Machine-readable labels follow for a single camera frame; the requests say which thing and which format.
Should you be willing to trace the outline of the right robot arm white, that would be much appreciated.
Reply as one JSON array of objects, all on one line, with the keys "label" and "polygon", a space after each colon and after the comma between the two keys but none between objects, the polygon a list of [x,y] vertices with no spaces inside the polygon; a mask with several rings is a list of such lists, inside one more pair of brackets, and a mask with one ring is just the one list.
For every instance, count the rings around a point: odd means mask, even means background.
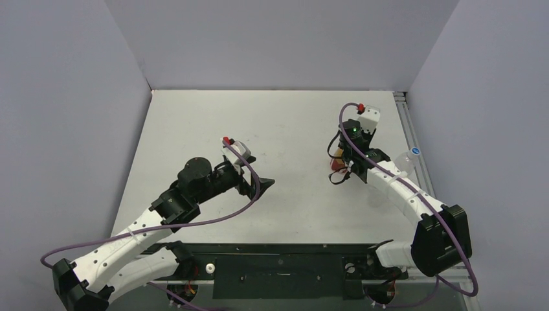
[{"label": "right robot arm white", "polygon": [[357,120],[339,125],[339,148],[349,177],[378,190],[410,222],[414,236],[408,242],[386,242],[365,259],[370,275],[380,277],[393,267],[412,267],[435,275],[471,258],[472,245],[466,212],[448,206],[422,191],[380,149],[370,147],[371,133]]}]

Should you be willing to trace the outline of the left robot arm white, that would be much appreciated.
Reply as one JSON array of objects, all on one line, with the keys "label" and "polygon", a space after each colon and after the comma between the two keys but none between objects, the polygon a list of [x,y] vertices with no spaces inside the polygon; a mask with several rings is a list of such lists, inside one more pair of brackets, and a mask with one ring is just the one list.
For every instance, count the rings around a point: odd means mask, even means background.
[{"label": "left robot arm white", "polygon": [[67,310],[106,310],[147,282],[172,275],[184,279],[192,273],[194,257],[182,242],[169,242],[141,259],[138,255],[199,216],[200,204],[209,199],[236,189],[254,203],[275,184],[256,173],[246,180],[243,167],[255,161],[246,146],[222,151],[223,162],[215,167],[204,157],[188,160],[170,187],[113,240],[52,266],[55,292]]}]

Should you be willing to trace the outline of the tea bottle red label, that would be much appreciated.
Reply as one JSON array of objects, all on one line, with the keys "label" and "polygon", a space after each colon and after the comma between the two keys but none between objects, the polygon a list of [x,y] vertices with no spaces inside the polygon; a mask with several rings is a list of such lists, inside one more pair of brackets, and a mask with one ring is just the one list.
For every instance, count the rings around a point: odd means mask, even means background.
[{"label": "tea bottle red label", "polygon": [[334,172],[340,171],[346,166],[345,162],[341,158],[342,153],[343,153],[343,150],[338,148],[335,151],[335,154],[333,155],[333,157],[331,158],[330,167]]}]

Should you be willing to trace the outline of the clear plastic bottle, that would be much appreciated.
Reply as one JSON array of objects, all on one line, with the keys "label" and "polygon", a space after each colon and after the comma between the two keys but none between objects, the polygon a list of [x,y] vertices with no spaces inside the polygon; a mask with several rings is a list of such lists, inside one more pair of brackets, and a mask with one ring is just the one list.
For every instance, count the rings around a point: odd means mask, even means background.
[{"label": "clear plastic bottle", "polygon": [[419,154],[414,153],[412,150],[408,150],[397,156],[393,162],[400,172],[405,172],[407,175],[411,175],[415,170],[418,159]]}]

